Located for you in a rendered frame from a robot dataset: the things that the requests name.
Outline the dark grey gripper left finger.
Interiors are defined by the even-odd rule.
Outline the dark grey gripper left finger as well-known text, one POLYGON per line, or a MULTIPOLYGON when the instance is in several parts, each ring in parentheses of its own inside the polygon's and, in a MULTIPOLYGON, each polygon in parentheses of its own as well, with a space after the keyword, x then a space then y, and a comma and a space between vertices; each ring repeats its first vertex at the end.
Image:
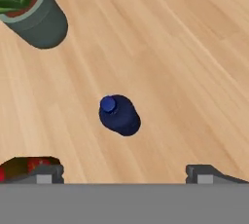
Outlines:
POLYGON ((6 184, 63 184, 62 165, 40 165, 25 175, 6 180, 6 184))

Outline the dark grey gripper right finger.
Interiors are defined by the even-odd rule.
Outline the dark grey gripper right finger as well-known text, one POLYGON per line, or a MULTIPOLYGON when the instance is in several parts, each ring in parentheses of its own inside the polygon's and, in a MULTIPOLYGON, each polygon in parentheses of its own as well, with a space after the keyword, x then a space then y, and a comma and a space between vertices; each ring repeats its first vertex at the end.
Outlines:
POLYGON ((186 174, 187 184, 249 184, 249 181, 223 174, 211 165, 187 165, 186 174))

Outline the dark blue plastic bottle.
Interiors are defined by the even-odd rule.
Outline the dark blue plastic bottle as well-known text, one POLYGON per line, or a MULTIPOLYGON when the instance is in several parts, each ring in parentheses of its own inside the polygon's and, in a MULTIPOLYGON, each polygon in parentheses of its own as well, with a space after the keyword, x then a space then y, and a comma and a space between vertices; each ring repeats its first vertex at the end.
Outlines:
POLYGON ((124 95, 106 95, 100 100, 99 119, 104 127, 122 136, 131 136, 141 126, 132 102, 124 95))

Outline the grey plant pot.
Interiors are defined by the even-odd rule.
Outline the grey plant pot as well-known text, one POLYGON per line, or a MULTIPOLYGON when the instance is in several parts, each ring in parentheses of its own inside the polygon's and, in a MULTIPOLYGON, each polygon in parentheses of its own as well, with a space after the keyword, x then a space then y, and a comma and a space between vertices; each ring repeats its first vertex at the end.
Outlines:
POLYGON ((55 0, 37 0, 23 15, 10 18, 1 14, 0 20, 38 49, 56 47, 64 40, 68 30, 67 17, 55 0))

